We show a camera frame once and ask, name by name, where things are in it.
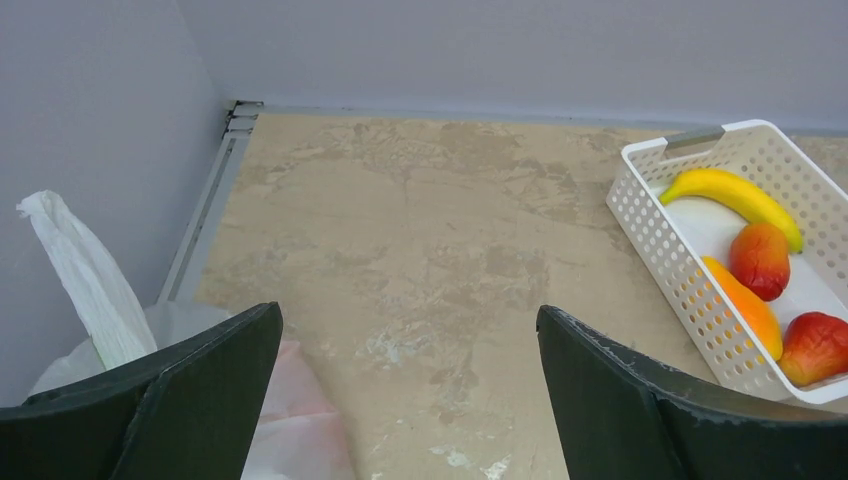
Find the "white plastic bag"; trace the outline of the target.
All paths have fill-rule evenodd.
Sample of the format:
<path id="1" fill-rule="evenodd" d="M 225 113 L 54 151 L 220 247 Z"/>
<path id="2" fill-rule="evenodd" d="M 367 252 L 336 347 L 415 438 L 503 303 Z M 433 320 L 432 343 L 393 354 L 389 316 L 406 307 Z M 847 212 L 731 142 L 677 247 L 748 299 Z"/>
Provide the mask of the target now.
<path id="1" fill-rule="evenodd" d="M 168 304 L 165 311 L 173 319 L 164 329 L 167 345 L 159 346 L 115 259 L 58 194 L 36 192 L 18 204 L 18 211 L 31 222 L 88 333 L 85 342 L 44 372 L 30 396 L 141 359 L 234 317 L 205 305 Z M 285 340 L 282 330 L 237 479 L 353 477 L 340 414 L 324 396 L 299 343 Z"/>

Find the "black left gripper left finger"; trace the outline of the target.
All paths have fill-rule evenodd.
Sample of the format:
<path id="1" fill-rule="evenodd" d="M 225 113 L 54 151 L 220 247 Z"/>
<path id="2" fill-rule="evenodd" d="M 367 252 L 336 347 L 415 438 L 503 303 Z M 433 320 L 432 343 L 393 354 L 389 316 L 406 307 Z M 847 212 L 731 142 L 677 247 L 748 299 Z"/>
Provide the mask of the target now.
<path id="1" fill-rule="evenodd" d="M 237 479 L 283 330 L 262 303 L 1 411 L 5 479 Z"/>

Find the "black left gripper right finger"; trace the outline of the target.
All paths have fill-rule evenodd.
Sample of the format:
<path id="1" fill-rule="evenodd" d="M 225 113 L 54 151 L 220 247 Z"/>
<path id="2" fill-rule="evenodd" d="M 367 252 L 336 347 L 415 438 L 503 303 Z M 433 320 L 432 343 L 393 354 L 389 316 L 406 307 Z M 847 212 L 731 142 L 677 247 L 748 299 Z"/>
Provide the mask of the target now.
<path id="1" fill-rule="evenodd" d="M 565 311 L 536 318 L 573 479 L 843 479 L 847 418 L 739 393 L 632 350 Z"/>

